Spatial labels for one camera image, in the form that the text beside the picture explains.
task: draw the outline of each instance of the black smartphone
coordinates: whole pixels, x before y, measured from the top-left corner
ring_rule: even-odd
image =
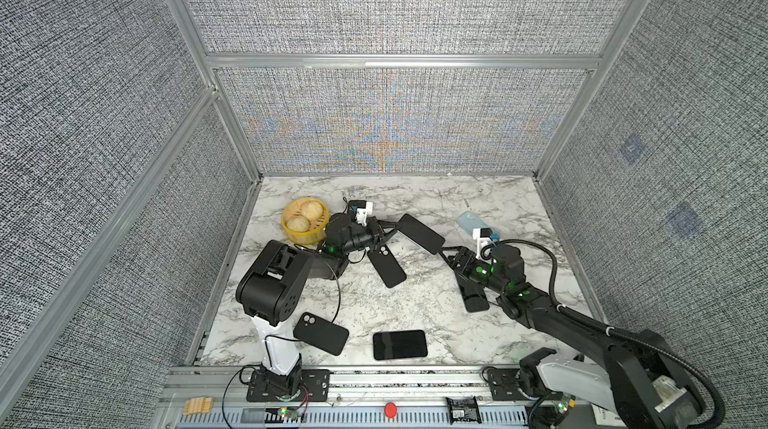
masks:
[[[376,332],[373,335],[373,358],[377,361],[427,357],[424,331]]]
[[[446,238],[410,214],[404,214],[400,218],[397,228],[401,234],[422,246],[430,254],[437,254],[442,251],[442,246],[446,243]]]

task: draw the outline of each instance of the aluminum frame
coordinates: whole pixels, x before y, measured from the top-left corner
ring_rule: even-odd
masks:
[[[571,135],[573,135],[581,117],[584,115],[587,107],[589,107],[595,94],[597,94],[600,89],[611,66],[613,66],[613,63],[618,58],[622,47],[624,47],[624,44],[629,38],[629,34],[643,15],[643,11],[645,11],[645,8],[648,6],[648,2],[650,2],[650,0],[627,1],[627,4],[621,11],[619,18],[600,53],[600,66],[584,80],[584,84],[581,86],[573,105],[568,112],[566,112],[565,117],[563,117],[563,120],[560,122],[560,125],[555,130],[552,139],[547,145],[547,148],[544,150],[544,154],[536,169],[536,175],[540,181],[544,181],[549,175],[554,162],[563,151],[563,148],[566,143],[568,143]]]
[[[237,156],[240,158],[246,174],[248,174],[251,182],[259,180],[261,171],[256,162],[254,151],[248,143],[243,128],[237,122],[237,116],[235,115],[232,106],[229,104],[229,100],[226,98],[226,95],[223,95],[221,85],[216,83],[217,81],[214,71],[211,70],[205,62],[205,44],[202,37],[200,37],[200,31],[197,29],[197,24],[192,17],[192,12],[190,11],[187,1],[165,1],[168,4],[171,14],[174,16],[174,19],[176,19],[179,31],[181,32],[184,41],[187,43],[187,47],[190,50],[195,66],[197,66],[197,70],[200,72],[200,77],[203,78],[206,85],[216,84],[216,90],[219,91],[219,97],[216,98],[216,110],[219,111],[222,123],[224,124],[224,129],[230,137],[232,146],[234,147]]]
[[[193,343],[190,346],[189,352],[187,352],[186,359],[184,360],[186,365],[191,366],[194,363],[195,359],[197,358],[197,352],[199,351],[200,346],[205,342],[204,336],[206,332],[210,331],[211,326],[214,324],[216,312],[218,311],[219,304],[221,303],[221,298],[224,295],[226,282],[230,278],[232,268],[235,264],[235,259],[237,259],[237,253],[240,251],[240,245],[243,243],[243,237],[245,236],[245,231],[248,227],[248,222],[250,221],[250,215],[254,212],[256,199],[259,197],[259,191],[261,190],[261,183],[262,179],[254,182],[254,184],[248,188],[246,200],[243,204],[243,210],[240,211],[240,217],[237,219],[237,226],[235,227],[235,231],[232,234],[230,244],[226,248],[224,261],[221,261],[219,274],[216,276],[216,282],[214,282],[213,289],[211,289],[208,303],[206,304],[205,310],[203,311],[203,317],[200,318],[200,323],[197,325],[197,331],[195,333]]]
[[[539,199],[542,201],[544,210],[549,216],[549,222],[552,223],[554,233],[558,235],[560,245],[563,247],[563,252],[565,252],[565,258],[571,265],[571,270],[576,277],[576,282],[578,282],[581,293],[584,295],[584,300],[587,302],[587,307],[589,307],[589,310],[592,313],[592,317],[598,319],[599,321],[607,322],[605,318],[605,311],[603,311],[603,306],[600,305],[598,295],[592,288],[589,277],[587,277],[587,272],[584,270],[584,266],[581,264],[581,259],[579,259],[578,254],[576,254],[576,249],[574,249],[571,238],[568,237],[568,233],[565,232],[565,228],[563,227],[563,224],[558,217],[558,213],[554,211],[552,203],[549,201],[549,197],[547,197],[547,193],[544,190],[544,187],[536,178],[533,179],[533,185],[536,188]]]
[[[533,171],[527,172],[264,172],[264,177],[408,177],[414,175],[423,176],[519,176],[533,177]]]
[[[519,368],[519,365],[494,365],[498,368]],[[480,376],[485,365],[372,365],[372,366],[307,366],[304,369],[331,371],[328,403],[310,403],[325,406],[384,405],[393,398],[398,405],[445,405],[446,396],[480,396],[486,405],[506,405],[494,401],[488,384]],[[159,407],[182,407],[191,397],[214,397],[221,404],[224,387],[240,366],[173,367],[170,369]],[[278,407],[280,403],[245,402],[247,388],[232,384],[227,396],[236,405]],[[520,401],[519,404],[531,404]]]
[[[128,234],[136,218],[149,202],[170,166],[192,136],[206,110],[213,102],[215,91],[207,87],[197,97],[193,107],[181,119],[166,143],[141,173],[136,183],[114,210],[109,221],[96,235],[78,263],[32,325],[16,344],[0,367],[0,424],[13,409],[27,383],[34,377],[53,344],[88,296],[91,287]]]
[[[211,53],[208,67],[302,67],[307,69],[457,68],[597,69],[600,56],[557,54],[254,54]]]

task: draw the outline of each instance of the red button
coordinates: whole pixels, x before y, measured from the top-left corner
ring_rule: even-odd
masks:
[[[384,406],[384,414],[386,414],[387,417],[390,419],[394,418],[394,416],[397,415],[397,406],[395,403],[390,402],[388,405]]]

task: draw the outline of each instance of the metal plate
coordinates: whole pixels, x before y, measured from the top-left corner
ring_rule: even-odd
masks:
[[[488,368],[485,375],[491,386],[491,396],[494,401],[526,401],[528,398],[518,389],[518,380],[515,377],[519,369]],[[547,400],[560,398],[560,393],[547,397]]]
[[[302,383],[310,393],[310,402],[325,402],[328,399],[328,386],[331,371],[327,369],[303,369],[301,371]],[[278,396],[274,394],[266,383],[266,379],[254,372],[253,379],[248,386],[246,401],[248,402],[275,402]]]

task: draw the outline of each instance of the yellow steamer basket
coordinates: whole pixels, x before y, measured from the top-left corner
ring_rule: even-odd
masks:
[[[317,201],[322,206],[322,215],[320,218],[315,221],[310,221],[310,230],[307,232],[297,232],[288,229],[286,227],[288,219],[292,218],[294,215],[301,215],[301,206],[309,201]],[[326,224],[328,224],[329,218],[330,212],[328,211],[328,206],[320,199],[314,197],[302,197],[301,199],[297,199],[288,204],[288,206],[283,209],[280,223],[283,225],[283,231],[288,234],[288,239],[291,241],[297,244],[316,244],[326,238],[325,227]]]

